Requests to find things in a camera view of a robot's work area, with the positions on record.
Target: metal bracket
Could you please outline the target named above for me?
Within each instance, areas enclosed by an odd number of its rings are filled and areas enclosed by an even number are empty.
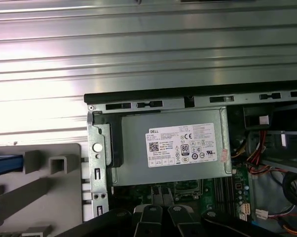
[[[103,131],[109,131],[109,124],[93,124],[92,113],[87,115],[88,157],[90,185],[92,192],[93,217],[109,211],[106,178],[106,143]]]

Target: circuit board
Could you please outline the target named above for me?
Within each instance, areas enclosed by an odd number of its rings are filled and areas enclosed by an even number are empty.
[[[219,209],[248,220],[250,190],[247,168],[244,165],[233,166],[233,176],[227,178],[115,187],[110,208],[120,207],[132,212],[136,205],[151,203],[150,188],[154,185],[168,187],[175,204],[188,205],[197,215],[209,209]]]

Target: power connector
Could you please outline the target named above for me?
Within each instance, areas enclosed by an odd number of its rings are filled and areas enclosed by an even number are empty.
[[[241,219],[243,221],[247,221],[247,215],[245,215],[245,214],[239,214],[239,219]]]
[[[260,219],[263,219],[263,220],[268,219],[268,211],[256,209],[255,214]]]
[[[241,205],[241,212],[245,215],[251,214],[251,205],[249,203],[244,203]]]

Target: corrugated metal surface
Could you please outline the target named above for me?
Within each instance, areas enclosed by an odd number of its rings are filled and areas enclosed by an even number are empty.
[[[84,93],[295,79],[297,0],[0,1],[0,134],[83,128]]]

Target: ce mark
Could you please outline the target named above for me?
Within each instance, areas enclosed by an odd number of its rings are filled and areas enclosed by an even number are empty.
[[[185,134],[185,138],[188,139],[188,137],[189,137],[190,139],[192,139],[192,133],[190,133],[190,134],[188,134],[188,133]]]

